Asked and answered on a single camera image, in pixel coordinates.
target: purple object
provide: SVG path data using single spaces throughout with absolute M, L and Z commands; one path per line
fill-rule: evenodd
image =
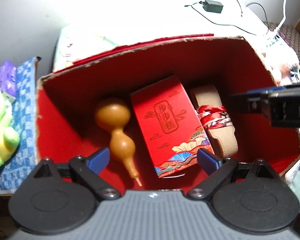
M 0 90 L 4 97 L 13 103 L 16 97 L 16 67 L 8 60 L 0 67 Z

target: black circular disc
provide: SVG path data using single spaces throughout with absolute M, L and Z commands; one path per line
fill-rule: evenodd
M 230 226 L 260 233 L 289 226 L 299 213 L 294 193 L 276 179 L 226 185 L 214 195 L 212 204 Z
M 36 179 L 36 189 L 17 191 L 9 202 L 10 214 L 23 230 L 43 235 L 76 228 L 91 217 L 95 206 L 88 189 L 47 178 Z

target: power adapter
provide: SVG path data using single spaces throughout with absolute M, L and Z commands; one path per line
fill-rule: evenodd
M 218 1 L 205 0 L 204 2 L 201 2 L 201 4 L 207 12 L 221 13 L 223 9 L 223 4 Z

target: gray ribbed surface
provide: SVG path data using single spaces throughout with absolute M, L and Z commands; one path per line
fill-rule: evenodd
M 55 236 L 31 236 L 18 231 L 13 240 L 294 240 L 292 231 L 252 236 L 223 225 L 202 201 L 186 199 L 180 191 L 127 191 L 104 201 L 82 226 Z

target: yellow plush belly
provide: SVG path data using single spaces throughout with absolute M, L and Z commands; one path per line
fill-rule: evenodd
M 15 152 L 16 147 L 11 147 L 7 145 L 3 138 L 3 132 L 5 127 L 0 125 L 0 158 L 2 161 L 7 161 L 11 155 Z

